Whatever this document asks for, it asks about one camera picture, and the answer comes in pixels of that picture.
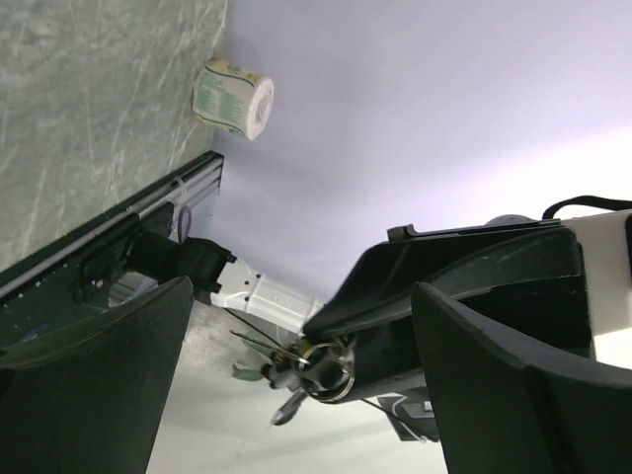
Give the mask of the grey figurine keychain with keys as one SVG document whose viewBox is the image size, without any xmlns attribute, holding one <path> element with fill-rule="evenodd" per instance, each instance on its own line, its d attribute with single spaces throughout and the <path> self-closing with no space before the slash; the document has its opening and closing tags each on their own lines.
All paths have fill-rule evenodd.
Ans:
<svg viewBox="0 0 632 474">
<path fill-rule="evenodd" d="M 271 425 L 290 422 L 302 403 L 311 398 L 331 404 L 347 396 L 356 381 L 354 337 L 344 336 L 317 344 L 299 338 L 285 346 L 265 343 L 246 334 L 231 331 L 264 358 L 259 369 L 273 390 L 287 389 L 289 397 L 275 411 Z"/>
</svg>

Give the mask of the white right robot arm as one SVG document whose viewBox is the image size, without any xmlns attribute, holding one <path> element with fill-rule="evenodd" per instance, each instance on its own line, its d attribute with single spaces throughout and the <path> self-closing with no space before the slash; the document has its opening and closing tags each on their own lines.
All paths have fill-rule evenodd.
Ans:
<svg viewBox="0 0 632 474">
<path fill-rule="evenodd" d="M 265 369 L 325 404 L 390 392 L 436 405 L 520 392 L 631 399 L 605 353 L 631 325 L 631 205 L 576 198 L 593 214 L 502 216 L 475 227 L 389 231 L 327 302 L 275 282 L 215 242 L 142 232 L 130 267 L 188 278 L 195 298 L 296 332 Z"/>
</svg>

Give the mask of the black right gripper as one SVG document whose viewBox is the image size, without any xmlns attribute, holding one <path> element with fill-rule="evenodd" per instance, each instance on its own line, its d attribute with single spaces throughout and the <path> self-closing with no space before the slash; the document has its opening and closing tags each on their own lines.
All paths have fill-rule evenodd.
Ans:
<svg viewBox="0 0 632 474">
<path fill-rule="evenodd" d="M 312 344 L 355 338 L 355 384 L 341 400 L 404 392 L 425 382 L 411 297 L 425 282 L 467 307 L 550 346 L 613 365 L 631 333 L 631 214 L 419 233 L 394 228 L 366 250 L 303 326 Z"/>
</svg>

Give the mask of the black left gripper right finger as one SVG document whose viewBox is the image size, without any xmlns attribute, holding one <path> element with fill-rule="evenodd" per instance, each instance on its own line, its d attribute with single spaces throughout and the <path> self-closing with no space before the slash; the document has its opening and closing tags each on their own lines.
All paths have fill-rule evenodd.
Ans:
<svg viewBox="0 0 632 474">
<path fill-rule="evenodd" d="M 498 323 L 428 283 L 412 320 L 451 473 L 628 473 L 631 372 Z"/>
</svg>

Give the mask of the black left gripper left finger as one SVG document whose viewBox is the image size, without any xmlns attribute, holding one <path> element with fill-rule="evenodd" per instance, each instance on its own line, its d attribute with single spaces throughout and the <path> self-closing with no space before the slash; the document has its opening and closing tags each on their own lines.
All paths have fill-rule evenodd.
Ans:
<svg viewBox="0 0 632 474">
<path fill-rule="evenodd" d="M 179 277 L 2 349 L 2 472 L 145 472 L 193 302 Z"/>
</svg>

